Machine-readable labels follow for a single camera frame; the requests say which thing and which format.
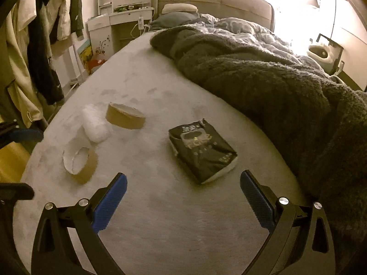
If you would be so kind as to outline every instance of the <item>white plastic roll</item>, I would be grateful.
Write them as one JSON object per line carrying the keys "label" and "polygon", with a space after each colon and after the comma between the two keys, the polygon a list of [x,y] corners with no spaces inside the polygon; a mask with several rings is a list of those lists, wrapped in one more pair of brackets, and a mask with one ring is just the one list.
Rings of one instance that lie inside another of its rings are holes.
{"label": "white plastic roll", "polygon": [[84,130],[91,141],[100,143],[110,135],[105,112],[93,104],[87,104],[81,113]]}

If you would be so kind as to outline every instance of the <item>mattress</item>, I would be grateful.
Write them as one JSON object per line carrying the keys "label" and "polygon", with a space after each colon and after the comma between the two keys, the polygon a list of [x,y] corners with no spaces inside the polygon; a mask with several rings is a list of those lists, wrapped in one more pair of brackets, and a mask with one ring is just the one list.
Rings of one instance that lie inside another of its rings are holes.
{"label": "mattress", "polygon": [[[14,211],[14,241],[31,269],[38,221],[47,202],[76,204],[107,186],[117,172],[128,190],[106,230],[99,236],[126,274],[241,274],[267,237],[240,189],[249,169],[277,196],[307,205],[281,155],[246,116],[185,79],[149,45],[146,33],[110,58],[60,109],[28,161],[22,180],[35,191]],[[95,144],[98,164],[91,180],[77,184],[62,163],[66,144],[85,137],[81,109],[122,103],[142,111],[140,130],[111,125],[111,135]],[[205,185],[197,185],[178,164],[168,130],[205,118],[238,153],[236,167]],[[86,254],[70,230],[82,266],[92,272]]]}

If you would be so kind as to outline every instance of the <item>white pillow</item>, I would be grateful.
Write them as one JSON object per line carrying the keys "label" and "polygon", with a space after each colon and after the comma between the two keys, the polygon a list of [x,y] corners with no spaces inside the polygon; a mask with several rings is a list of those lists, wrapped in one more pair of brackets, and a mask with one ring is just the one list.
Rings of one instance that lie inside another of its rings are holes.
{"label": "white pillow", "polygon": [[162,9],[162,14],[170,12],[197,12],[197,7],[187,3],[166,4]]}

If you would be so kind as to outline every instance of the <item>gray fuzzy blanket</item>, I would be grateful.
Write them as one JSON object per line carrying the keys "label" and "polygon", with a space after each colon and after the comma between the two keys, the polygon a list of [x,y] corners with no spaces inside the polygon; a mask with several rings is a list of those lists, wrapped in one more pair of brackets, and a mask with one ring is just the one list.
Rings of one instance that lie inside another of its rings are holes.
{"label": "gray fuzzy blanket", "polygon": [[323,204],[340,271],[367,232],[367,95],[323,71],[190,26],[158,32],[150,43],[271,139],[304,191]]}

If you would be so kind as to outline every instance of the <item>black tissue package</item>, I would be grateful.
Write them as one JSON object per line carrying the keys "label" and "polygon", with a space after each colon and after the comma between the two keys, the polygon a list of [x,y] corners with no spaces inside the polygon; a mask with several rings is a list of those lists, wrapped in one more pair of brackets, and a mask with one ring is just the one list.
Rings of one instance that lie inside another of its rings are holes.
{"label": "black tissue package", "polygon": [[237,153],[205,119],[168,131],[175,156],[195,179],[210,182],[234,168]]}

